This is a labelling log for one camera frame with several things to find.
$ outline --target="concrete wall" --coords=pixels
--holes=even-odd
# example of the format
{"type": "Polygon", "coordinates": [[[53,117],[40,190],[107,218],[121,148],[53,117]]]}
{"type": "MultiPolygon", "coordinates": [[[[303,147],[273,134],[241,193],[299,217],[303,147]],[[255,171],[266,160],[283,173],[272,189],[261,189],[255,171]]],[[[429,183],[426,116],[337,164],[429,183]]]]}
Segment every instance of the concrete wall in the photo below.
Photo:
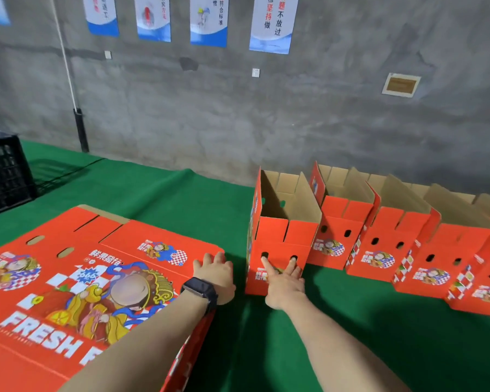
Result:
{"type": "MultiPolygon", "coordinates": [[[[0,128],[78,150],[50,1],[6,3],[0,128]]],[[[189,0],[172,43],[138,39],[133,0],[118,39],[57,0],[91,152],[241,184],[318,159],[490,192],[490,0],[300,0],[289,55],[248,50],[252,6],[230,0],[220,49],[189,44],[189,0]],[[380,94],[389,72],[422,76],[414,98],[380,94]]]]}

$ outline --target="green tablecloth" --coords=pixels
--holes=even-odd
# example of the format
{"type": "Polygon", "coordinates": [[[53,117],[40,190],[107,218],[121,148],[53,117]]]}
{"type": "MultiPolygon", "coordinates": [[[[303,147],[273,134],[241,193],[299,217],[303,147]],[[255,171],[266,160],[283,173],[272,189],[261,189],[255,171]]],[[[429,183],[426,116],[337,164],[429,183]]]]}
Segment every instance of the green tablecloth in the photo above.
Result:
{"type": "MultiPolygon", "coordinates": [[[[288,317],[244,296],[253,188],[23,143],[44,195],[0,214],[0,246],[63,211],[88,204],[222,247],[234,263],[236,299],[215,316],[187,391],[317,391],[288,317]]],[[[490,390],[490,317],[388,283],[307,265],[311,300],[371,348],[413,391],[490,390]]]]}

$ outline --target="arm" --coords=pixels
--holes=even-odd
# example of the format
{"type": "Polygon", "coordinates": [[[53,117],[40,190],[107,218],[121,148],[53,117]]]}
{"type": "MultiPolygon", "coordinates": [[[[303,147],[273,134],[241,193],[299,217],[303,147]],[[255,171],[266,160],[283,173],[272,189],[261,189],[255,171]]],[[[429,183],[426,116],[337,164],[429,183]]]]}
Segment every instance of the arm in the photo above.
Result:
{"type": "Polygon", "coordinates": [[[266,258],[262,262],[269,281],[265,301],[291,319],[325,392],[409,391],[385,363],[307,299],[295,260],[291,259],[281,275],[266,258]]]}
{"type": "MultiPolygon", "coordinates": [[[[210,282],[218,304],[234,297],[232,263],[218,253],[214,263],[205,255],[203,266],[194,262],[194,276],[210,282]]],[[[71,378],[60,392],[94,390],[118,392],[159,390],[183,343],[200,322],[207,300],[184,291],[163,310],[140,324],[71,378]]]]}

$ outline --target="black plastic crate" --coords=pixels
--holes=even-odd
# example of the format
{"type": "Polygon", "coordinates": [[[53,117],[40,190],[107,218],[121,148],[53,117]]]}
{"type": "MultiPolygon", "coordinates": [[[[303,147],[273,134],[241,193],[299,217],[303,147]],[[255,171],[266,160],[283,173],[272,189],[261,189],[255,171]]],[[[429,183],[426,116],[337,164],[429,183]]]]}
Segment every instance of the black plastic crate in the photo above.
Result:
{"type": "Polygon", "coordinates": [[[0,212],[36,198],[36,186],[17,135],[0,131],[0,212]]]}

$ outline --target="smartwatch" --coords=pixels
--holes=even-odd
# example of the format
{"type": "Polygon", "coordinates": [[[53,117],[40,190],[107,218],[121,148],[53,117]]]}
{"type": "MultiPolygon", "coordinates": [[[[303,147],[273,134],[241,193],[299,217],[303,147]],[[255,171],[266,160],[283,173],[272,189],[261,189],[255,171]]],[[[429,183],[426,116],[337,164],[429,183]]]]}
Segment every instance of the smartwatch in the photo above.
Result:
{"type": "Polygon", "coordinates": [[[183,290],[187,290],[188,292],[191,292],[196,296],[203,297],[209,300],[205,315],[214,310],[218,304],[218,294],[216,293],[213,284],[210,282],[206,282],[203,279],[199,279],[197,277],[190,278],[187,282],[183,284],[180,293],[182,293],[183,290]]]}

